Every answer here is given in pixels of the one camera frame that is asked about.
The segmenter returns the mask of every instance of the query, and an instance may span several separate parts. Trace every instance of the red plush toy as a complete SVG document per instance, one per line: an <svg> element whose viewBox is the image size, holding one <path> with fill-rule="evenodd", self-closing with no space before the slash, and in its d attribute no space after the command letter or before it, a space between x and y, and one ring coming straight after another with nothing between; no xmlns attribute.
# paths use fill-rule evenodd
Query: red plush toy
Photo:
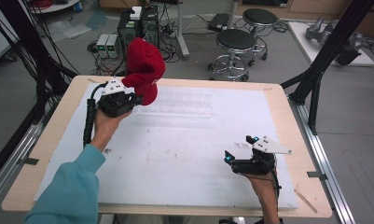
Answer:
<svg viewBox="0 0 374 224"><path fill-rule="evenodd" d="M165 64L159 50L142 38L135 38L126 54L127 75L121 80L143 96L142 105L152 104L158 95L157 82L163 76Z"/></svg>

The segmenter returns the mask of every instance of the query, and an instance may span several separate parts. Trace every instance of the person's arm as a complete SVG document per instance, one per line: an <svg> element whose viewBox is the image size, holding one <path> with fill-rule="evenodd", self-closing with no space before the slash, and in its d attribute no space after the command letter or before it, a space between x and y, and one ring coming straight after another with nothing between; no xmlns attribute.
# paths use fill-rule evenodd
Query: person's arm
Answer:
<svg viewBox="0 0 374 224"><path fill-rule="evenodd" d="M120 121L130 113L109 118L101 110L95 117L95 135L73 162L62 164L24 223L97 223L99 181L95 173L103 165L102 154Z"/></svg>
<svg viewBox="0 0 374 224"><path fill-rule="evenodd" d="M279 215L277 213L277 199L271 174L246 175L245 177L250 180L256 196L258 196L262 206L264 223L280 224Z"/></svg>

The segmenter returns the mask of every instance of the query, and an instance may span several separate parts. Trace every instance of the black pole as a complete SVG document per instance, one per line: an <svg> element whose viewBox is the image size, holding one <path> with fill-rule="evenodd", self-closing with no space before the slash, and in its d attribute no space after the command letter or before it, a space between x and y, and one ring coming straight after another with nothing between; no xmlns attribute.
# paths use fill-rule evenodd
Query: black pole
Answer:
<svg viewBox="0 0 374 224"><path fill-rule="evenodd" d="M312 91L309 126L314 134L317 134L315 123L321 79L328 66L341 53L344 45L373 5L374 0L353 0L312 62L312 65L304 73L281 84L285 89L299 82L297 89L289 95L289 99L299 105L305 103L306 97Z"/></svg>

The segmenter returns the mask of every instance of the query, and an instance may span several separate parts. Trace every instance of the human hand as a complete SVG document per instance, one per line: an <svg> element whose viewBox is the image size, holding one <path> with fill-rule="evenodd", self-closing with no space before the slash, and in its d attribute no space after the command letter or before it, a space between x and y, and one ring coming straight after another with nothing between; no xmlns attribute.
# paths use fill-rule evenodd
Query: human hand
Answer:
<svg viewBox="0 0 374 224"><path fill-rule="evenodd" d="M111 118L101 109L98 109L94 120L94 136L90 143L100 151L103 151L118 128L120 121L128 117L131 113L130 111L116 118Z"/></svg>
<svg viewBox="0 0 374 224"><path fill-rule="evenodd" d="M271 173L266 175L244 175L251 182L262 206L265 223L280 223L277 213L277 198Z"/></svg>

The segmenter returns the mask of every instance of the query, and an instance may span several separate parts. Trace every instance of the white board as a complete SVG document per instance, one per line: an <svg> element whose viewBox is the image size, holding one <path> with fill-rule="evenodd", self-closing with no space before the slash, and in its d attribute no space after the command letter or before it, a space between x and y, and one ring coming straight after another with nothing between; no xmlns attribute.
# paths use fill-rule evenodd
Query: white board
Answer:
<svg viewBox="0 0 374 224"><path fill-rule="evenodd" d="M86 99L95 86L89 85L72 116L35 198L60 164L81 152ZM159 86L158 99L135 107L108 144L111 151L97 172L99 202L258 208L249 181L224 162L225 150L251 158L246 135L277 141L263 91ZM277 162L280 208L297 208L283 155Z"/></svg>
<svg viewBox="0 0 374 224"><path fill-rule="evenodd" d="M291 27L292 34L298 40L300 47L303 49L303 52L309 59L309 62L312 63L323 45L319 44L315 39L306 38L306 29L309 28L311 24L290 21L289 26ZM324 30L326 24L323 24L321 27L322 30ZM359 55L347 66L369 67L374 65L374 62L364 53L363 50L360 49L358 52L361 53L361 55ZM331 65L339 64L337 62L332 62Z"/></svg>

